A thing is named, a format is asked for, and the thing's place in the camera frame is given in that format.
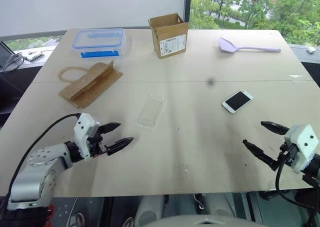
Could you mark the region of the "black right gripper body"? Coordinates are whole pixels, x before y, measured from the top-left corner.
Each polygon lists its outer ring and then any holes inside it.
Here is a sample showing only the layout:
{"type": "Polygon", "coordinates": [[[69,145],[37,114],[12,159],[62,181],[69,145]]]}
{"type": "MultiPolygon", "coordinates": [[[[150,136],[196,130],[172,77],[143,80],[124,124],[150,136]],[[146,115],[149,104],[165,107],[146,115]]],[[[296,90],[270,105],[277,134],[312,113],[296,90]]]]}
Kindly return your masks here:
{"type": "Polygon", "coordinates": [[[298,149],[296,144],[284,142],[280,146],[280,153],[279,153],[277,159],[279,161],[285,160],[284,163],[287,166],[292,166],[292,164],[293,164],[298,152],[299,152],[299,149],[298,149]]]}

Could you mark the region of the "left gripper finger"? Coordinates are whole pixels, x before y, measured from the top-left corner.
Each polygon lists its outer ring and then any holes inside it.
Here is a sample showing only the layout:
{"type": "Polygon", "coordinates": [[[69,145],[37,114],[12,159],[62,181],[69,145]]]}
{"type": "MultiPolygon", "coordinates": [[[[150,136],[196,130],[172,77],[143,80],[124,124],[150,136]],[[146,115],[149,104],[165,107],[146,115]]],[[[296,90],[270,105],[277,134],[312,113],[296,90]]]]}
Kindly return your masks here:
{"type": "Polygon", "coordinates": [[[121,151],[126,146],[128,146],[133,140],[134,137],[126,137],[116,141],[115,144],[106,147],[106,154],[110,156],[121,151]]]}
{"type": "Polygon", "coordinates": [[[112,132],[114,131],[116,128],[118,128],[121,124],[118,123],[118,122],[110,122],[110,123],[107,123],[107,124],[103,124],[101,126],[99,126],[98,128],[98,133],[100,135],[104,135],[104,134],[107,134],[109,132],[112,132]]]}

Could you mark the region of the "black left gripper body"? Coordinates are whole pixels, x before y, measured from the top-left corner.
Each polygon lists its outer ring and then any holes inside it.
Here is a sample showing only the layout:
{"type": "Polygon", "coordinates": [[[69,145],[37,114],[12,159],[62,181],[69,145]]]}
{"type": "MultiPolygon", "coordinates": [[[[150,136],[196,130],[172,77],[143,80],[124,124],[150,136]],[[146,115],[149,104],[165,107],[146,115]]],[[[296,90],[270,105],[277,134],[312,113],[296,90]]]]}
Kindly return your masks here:
{"type": "Polygon", "coordinates": [[[92,137],[87,138],[90,157],[95,158],[107,152],[107,147],[102,143],[105,131],[99,129],[92,137]]]}

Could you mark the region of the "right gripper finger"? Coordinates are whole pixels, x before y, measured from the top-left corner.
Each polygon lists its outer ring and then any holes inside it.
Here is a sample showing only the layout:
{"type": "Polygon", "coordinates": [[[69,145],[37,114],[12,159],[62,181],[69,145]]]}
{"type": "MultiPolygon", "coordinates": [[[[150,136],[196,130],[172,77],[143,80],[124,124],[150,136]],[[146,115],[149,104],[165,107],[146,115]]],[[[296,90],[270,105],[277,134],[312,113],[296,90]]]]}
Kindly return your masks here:
{"type": "Polygon", "coordinates": [[[280,165],[278,160],[274,160],[270,156],[264,153],[262,149],[257,147],[255,144],[248,142],[246,139],[242,141],[245,147],[259,160],[267,164],[273,171],[276,171],[280,165]]]}
{"type": "Polygon", "coordinates": [[[285,135],[289,131],[288,127],[271,121],[261,121],[260,124],[269,131],[281,136],[285,135]]]}

